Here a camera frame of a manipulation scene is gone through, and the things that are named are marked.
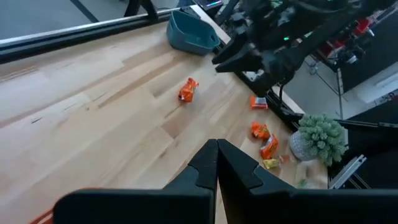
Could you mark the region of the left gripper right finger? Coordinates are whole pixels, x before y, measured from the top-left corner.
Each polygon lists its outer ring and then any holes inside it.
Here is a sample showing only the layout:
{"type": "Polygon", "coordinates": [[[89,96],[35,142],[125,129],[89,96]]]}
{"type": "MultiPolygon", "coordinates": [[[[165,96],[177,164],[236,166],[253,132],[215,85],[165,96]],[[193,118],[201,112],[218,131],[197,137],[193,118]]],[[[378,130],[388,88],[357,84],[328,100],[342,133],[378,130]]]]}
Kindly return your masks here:
{"type": "Polygon", "coordinates": [[[218,148],[228,224],[398,224],[398,190],[296,189],[227,140],[218,148]]]}

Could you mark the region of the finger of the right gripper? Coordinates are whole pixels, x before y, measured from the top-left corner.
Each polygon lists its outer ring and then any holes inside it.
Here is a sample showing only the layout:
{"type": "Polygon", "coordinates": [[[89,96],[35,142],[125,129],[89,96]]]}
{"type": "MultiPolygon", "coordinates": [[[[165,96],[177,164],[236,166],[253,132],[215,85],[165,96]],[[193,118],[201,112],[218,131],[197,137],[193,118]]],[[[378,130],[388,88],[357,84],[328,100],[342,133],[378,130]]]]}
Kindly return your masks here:
{"type": "Polygon", "coordinates": [[[245,46],[238,53],[222,62],[216,62],[215,70],[218,73],[226,72],[256,72],[263,69],[262,58],[252,49],[245,46]]]}
{"type": "Polygon", "coordinates": [[[243,63],[252,59],[252,48],[245,35],[235,35],[212,59],[215,65],[243,63]]]}

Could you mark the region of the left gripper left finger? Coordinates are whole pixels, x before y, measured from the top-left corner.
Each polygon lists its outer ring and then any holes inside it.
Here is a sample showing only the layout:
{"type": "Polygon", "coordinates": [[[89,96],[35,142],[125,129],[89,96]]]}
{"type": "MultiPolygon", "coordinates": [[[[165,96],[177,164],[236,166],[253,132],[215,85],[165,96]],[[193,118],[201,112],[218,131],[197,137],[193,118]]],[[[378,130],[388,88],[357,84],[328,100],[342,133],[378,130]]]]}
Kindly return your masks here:
{"type": "Polygon", "coordinates": [[[54,224],[214,224],[218,143],[209,139],[162,189],[83,189],[53,208],[54,224]]]}

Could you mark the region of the teal plastic bin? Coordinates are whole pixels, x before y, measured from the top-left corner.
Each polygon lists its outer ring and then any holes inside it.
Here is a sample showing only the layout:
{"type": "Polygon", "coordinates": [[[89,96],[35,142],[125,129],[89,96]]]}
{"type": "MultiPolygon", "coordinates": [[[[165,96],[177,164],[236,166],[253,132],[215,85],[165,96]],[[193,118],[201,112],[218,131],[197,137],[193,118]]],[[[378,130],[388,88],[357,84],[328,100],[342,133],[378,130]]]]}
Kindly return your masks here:
{"type": "Polygon", "coordinates": [[[212,52],[220,44],[218,35],[209,23],[182,11],[172,11],[167,38],[173,48],[201,56],[212,52]]]}

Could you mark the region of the orange white candy box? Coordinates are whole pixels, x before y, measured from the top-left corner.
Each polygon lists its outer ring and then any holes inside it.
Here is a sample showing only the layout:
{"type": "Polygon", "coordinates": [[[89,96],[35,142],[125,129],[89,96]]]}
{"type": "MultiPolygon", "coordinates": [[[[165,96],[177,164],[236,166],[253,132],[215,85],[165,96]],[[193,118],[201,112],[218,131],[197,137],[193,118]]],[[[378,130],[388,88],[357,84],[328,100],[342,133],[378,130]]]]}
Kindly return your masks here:
{"type": "Polygon", "coordinates": [[[250,97],[250,107],[254,109],[268,109],[267,99],[265,97],[250,97]]]}

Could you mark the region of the yellow candy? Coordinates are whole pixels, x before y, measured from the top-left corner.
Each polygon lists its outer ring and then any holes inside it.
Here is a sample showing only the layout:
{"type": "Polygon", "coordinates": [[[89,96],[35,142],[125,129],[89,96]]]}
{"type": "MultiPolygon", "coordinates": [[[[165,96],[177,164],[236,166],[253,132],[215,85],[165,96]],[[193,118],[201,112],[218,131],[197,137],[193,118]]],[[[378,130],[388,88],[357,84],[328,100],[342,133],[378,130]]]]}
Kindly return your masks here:
{"type": "Polygon", "coordinates": [[[273,169],[273,168],[279,167],[280,160],[278,160],[278,159],[264,159],[262,161],[262,163],[263,163],[263,165],[264,165],[264,167],[266,169],[273,169]]]}

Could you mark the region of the orange candy pack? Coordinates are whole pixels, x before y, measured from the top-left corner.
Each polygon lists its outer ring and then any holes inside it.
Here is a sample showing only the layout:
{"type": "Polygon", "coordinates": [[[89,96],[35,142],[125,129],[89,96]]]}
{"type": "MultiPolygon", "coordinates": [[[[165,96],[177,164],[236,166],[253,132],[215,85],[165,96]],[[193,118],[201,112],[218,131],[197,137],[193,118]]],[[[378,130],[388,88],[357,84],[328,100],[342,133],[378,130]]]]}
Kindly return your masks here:
{"type": "Polygon", "coordinates": [[[279,145],[276,136],[272,134],[266,144],[260,148],[260,155],[263,159],[271,159],[279,145]]]}
{"type": "Polygon", "coordinates": [[[191,103],[193,101],[193,96],[195,94],[196,88],[199,86],[199,83],[196,82],[193,78],[188,78],[187,82],[180,89],[178,93],[178,98],[180,101],[191,103]]]}
{"type": "Polygon", "coordinates": [[[258,123],[257,121],[252,122],[251,133],[258,139],[269,139],[271,136],[267,126],[263,123],[258,123]]]}

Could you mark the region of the desktop computer with coloured lights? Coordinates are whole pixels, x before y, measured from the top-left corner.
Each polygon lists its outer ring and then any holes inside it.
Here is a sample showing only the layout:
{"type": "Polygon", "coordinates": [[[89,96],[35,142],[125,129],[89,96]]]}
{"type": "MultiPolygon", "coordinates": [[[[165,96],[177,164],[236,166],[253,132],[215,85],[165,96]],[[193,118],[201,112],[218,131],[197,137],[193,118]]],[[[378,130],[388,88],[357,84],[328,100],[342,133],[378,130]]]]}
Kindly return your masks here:
{"type": "Polygon", "coordinates": [[[196,2],[204,9],[211,9],[223,5],[223,0],[196,0],[196,2]]]}

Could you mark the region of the green plant in grey pot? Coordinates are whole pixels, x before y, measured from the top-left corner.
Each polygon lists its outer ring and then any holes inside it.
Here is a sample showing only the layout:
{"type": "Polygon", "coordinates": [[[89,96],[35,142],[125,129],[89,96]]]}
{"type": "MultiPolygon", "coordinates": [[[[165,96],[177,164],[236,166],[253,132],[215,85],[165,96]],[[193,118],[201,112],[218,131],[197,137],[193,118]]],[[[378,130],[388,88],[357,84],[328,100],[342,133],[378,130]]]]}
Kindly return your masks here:
{"type": "Polygon", "coordinates": [[[301,161],[318,159],[325,166],[342,160],[346,152],[345,132],[337,121],[325,115],[304,115],[291,135],[292,154],[301,161]]]}

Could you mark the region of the red black background equipment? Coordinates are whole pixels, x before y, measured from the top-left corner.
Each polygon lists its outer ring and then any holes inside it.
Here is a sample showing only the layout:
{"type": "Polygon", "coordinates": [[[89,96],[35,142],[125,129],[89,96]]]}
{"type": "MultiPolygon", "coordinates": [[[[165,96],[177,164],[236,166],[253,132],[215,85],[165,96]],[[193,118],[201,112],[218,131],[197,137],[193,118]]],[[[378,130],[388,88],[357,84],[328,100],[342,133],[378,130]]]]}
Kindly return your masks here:
{"type": "Polygon", "coordinates": [[[333,51],[342,49],[348,45],[350,40],[354,40],[364,35],[371,25],[368,18],[358,19],[352,22],[348,27],[344,28],[336,37],[326,41],[320,48],[320,52],[324,56],[330,56],[333,51]]]}

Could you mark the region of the silver metal bracket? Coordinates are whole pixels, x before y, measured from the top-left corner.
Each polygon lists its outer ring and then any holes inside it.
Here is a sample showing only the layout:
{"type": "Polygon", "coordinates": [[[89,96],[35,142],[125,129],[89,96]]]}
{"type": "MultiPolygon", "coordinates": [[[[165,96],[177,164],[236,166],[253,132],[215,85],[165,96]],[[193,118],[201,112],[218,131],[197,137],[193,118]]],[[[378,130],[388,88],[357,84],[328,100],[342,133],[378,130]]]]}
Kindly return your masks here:
{"type": "Polygon", "coordinates": [[[347,181],[354,185],[351,176],[355,175],[355,172],[366,160],[367,158],[363,154],[352,158],[347,165],[343,166],[339,173],[328,181],[328,189],[340,189],[347,181]]]}

